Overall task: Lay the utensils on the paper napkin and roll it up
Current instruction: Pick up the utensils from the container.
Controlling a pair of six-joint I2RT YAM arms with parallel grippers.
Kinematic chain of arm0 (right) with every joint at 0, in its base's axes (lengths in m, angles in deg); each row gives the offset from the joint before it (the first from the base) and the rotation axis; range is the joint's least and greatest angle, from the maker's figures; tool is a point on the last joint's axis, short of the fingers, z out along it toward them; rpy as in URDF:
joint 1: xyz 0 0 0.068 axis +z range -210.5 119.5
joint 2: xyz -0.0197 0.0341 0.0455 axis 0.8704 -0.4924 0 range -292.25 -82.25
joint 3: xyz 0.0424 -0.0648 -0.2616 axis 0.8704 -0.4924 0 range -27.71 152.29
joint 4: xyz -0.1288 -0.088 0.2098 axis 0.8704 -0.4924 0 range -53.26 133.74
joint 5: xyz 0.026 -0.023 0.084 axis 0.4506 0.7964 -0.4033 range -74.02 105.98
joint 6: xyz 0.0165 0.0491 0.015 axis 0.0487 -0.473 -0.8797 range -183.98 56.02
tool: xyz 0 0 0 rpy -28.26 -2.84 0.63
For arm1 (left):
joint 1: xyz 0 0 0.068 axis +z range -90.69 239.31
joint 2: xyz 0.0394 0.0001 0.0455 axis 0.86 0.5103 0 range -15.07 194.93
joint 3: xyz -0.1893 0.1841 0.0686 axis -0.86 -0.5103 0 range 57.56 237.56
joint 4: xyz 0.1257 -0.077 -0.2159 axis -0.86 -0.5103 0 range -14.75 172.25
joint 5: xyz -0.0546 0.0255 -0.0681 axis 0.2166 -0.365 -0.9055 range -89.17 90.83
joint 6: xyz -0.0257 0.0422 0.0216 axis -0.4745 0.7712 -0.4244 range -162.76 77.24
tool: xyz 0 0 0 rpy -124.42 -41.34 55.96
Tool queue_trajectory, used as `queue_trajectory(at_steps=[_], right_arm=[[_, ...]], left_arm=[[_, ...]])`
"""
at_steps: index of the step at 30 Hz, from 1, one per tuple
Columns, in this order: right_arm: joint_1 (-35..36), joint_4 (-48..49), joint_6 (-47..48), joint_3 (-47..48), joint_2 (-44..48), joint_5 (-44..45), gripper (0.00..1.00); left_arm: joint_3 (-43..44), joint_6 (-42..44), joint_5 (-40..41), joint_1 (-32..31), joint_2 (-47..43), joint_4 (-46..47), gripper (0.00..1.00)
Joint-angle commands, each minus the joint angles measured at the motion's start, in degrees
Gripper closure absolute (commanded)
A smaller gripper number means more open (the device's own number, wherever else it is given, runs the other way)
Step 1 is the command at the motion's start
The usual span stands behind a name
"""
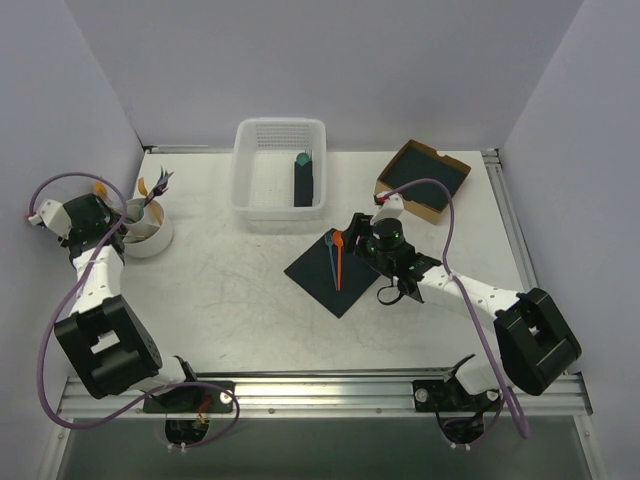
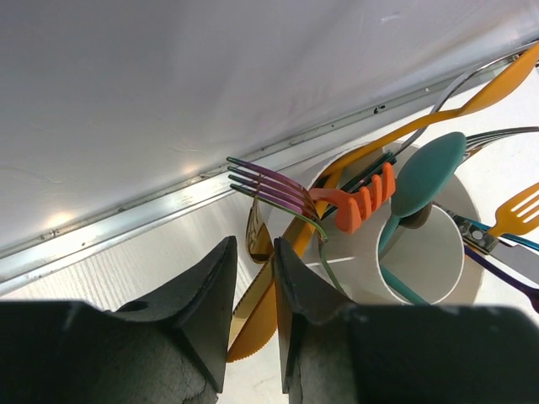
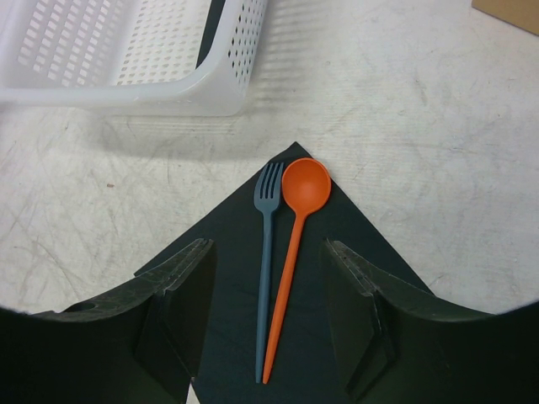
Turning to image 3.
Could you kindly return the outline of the orange plastic spoon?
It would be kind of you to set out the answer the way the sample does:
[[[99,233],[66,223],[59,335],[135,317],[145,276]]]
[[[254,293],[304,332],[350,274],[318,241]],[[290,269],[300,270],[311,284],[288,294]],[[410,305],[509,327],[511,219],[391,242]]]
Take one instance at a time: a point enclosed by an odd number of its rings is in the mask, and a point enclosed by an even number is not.
[[[269,381],[275,362],[304,223],[310,214],[322,209],[328,201],[331,193],[331,178],[322,163],[304,157],[295,160],[284,170],[281,190],[285,202],[294,211],[296,218],[291,231],[291,239],[269,331],[268,347],[264,356],[262,375],[262,383],[264,384]]]

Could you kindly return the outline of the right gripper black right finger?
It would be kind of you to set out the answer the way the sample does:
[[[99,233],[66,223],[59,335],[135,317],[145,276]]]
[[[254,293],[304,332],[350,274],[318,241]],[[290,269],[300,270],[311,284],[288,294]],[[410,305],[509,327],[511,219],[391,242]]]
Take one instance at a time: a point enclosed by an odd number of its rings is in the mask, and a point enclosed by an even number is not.
[[[538,305],[502,314],[459,306],[322,247],[329,327],[354,403],[535,403]]]

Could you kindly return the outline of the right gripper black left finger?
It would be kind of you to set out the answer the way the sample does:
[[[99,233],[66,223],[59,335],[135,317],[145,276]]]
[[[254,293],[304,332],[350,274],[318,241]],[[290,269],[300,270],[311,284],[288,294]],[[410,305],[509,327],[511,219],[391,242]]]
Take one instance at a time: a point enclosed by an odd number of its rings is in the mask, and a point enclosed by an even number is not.
[[[215,277],[215,243],[197,239],[64,311],[2,309],[2,402],[185,402],[200,369]]]

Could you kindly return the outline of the blue plastic fork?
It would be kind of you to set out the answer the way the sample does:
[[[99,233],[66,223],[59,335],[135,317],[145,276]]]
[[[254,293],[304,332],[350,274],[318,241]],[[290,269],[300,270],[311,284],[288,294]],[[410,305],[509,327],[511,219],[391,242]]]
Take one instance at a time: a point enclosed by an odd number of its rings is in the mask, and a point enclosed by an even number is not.
[[[263,216],[263,242],[259,277],[259,300],[256,330],[255,379],[262,382],[270,304],[270,273],[273,241],[273,215],[280,207],[281,179],[285,164],[270,162],[259,175],[253,193],[255,208]]]

